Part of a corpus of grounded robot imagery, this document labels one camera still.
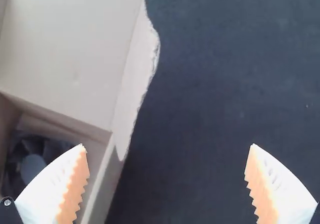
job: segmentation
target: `screw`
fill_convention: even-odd
[[[4,205],[5,205],[5,206],[11,205],[11,201],[10,201],[9,199],[5,200],[5,201],[4,201]]]

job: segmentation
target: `dark gray carpet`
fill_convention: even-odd
[[[161,37],[107,224],[255,223],[255,142],[320,198],[320,0],[147,0]]]

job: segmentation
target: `cardboard box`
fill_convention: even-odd
[[[14,128],[83,143],[104,223],[160,42],[145,0],[0,0],[0,170]]]

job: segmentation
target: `orange serrated edge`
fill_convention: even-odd
[[[87,152],[83,147],[73,167],[73,173],[67,184],[67,191],[59,204],[59,212],[56,215],[58,224],[71,224],[77,217],[76,212],[80,210],[82,194],[85,192],[87,179],[90,176],[87,162]]]
[[[249,155],[245,166],[245,181],[250,189],[249,196],[253,198],[252,205],[256,208],[255,215],[258,216],[259,224],[276,224],[279,213],[275,209],[271,199],[270,188],[262,170],[263,163],[257,158],[254,145],[250,147]]]

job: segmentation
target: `box flap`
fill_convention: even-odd
[[[8,0],[0,91],[110,130],[144,0]]]

